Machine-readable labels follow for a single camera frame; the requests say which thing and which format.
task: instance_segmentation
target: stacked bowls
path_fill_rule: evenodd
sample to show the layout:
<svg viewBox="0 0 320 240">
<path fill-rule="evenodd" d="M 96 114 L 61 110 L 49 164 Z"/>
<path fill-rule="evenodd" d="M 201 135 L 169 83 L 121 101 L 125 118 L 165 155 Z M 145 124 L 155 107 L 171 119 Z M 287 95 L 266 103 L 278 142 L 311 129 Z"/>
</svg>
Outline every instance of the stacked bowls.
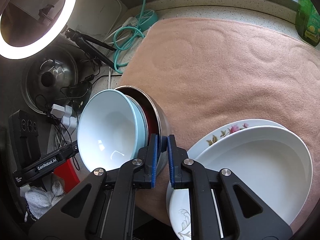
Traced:
<svg viewBox="0 0 320 240">
<path fill-rule="evenodd" d="M 162 145 L 169 125 L 161 108 L 142 90 L 123 86 L 93 96 L 81 114 L 78 127 L 79 153 L 91 172 L 118 169 L 148 145 L 151 133 L 159 135 L 157 173 L 167 155 Z"/>
</svg>

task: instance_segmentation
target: white cloth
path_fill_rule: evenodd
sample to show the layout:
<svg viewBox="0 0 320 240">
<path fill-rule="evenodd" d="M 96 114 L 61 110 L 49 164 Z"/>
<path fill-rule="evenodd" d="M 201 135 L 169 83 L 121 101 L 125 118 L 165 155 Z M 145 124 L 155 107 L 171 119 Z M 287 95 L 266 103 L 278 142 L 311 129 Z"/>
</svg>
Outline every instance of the white cloth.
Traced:
<svg viewBox="0 0 320 240">
<path fill-rule="evenodd" d="M 63 196 L 63 186 L 60 182 L 60 178 L 57 176 L 52 176 L 51 190 L 45 191 L 41 187 L 31 187 L 30 190 L 25 193 L 30 212 L 36 219 L 41 218 L 50 208 L 58 203 Z"/>
</svg>

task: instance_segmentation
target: blue gripper pad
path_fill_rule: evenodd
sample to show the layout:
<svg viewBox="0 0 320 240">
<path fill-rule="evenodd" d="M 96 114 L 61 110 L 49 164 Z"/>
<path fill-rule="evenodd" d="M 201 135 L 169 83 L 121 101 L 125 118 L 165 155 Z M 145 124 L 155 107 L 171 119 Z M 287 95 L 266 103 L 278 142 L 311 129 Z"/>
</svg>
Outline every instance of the blue gripper pad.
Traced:
<svg viewBox="0 0 320 240">
<path fill-rule="evenodd" d="M 171 182 L 171 187 L 174 187 L 174 184 L 175 184 L 175 181 L 174 181 L 174 166 L 173 166 L 172 148 L 171 148 L 171 143 L 170 143 L 169 136 L 168 136 L 167 146 L 168 146 L 167 147 L 167 151 L 168 151 L 170 182 Z"/>
<path fill-rule="evenodd" d="M 155 141 L 155 146 L 153 150 L 151 188 L 154 188 L 156 185 L 157 162 L 158 162 L 158 135 L 156 135 L 156 141 Z"/>
</svg>

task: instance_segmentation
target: metal screw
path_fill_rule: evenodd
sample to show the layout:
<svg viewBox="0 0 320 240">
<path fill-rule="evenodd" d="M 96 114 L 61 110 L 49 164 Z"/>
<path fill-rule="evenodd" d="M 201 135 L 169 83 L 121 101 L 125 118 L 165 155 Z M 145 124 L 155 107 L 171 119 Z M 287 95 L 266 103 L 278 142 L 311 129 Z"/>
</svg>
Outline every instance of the metal screw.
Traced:
<svg viewBox="0 0 320 240">
<path fill-rule="evenodd" d="M 183 161 L 183 163 L 184 163 L 185 165 L 192 165 L 192 164 L 194 163 L 194 161 L 193 161 L 193 159 L 185 159 L 185 160 Z"/>
<path fill-rule="evenodd" d="M 221 170 L 222 175 L 224 176 L 230 176 L 231 175 L 231 170 L 229 169 L 222 169 Z"/>
<path fill-rule="evenodd" d="M 103 168 L 96 168 L 93 173 L 96 175 L 96 176 L 100 176 L 104 173 L 103 171 Z"/>
<path fill-rule="evenodd" d="M 140 165 L 142 163 L 142 160 L 141 159 L 134 159 L 132 160 L 132 164 L 133 165 Z"/>
</svg>

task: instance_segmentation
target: ring light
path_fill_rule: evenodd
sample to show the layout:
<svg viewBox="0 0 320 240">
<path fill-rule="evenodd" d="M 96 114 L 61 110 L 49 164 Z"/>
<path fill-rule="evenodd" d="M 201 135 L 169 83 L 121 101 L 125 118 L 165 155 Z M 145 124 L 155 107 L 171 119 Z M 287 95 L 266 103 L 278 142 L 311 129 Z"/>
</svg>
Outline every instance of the ring light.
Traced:
<svg viewBox="0 0 320 240">
<path fill-rule="evenodd" d="M 61 14 L 52 28 L 43 37 L 30 45 L 23 47 L 11 46 L 4 41 L 0 30 L 0 55 L 9 59 L 21 59 L 30 57 L 44 49 L 59 35 L 61 30 L 65 27 L 73 11 L 75 3 L 76 0 L 65 0 Z"/>
</svg>

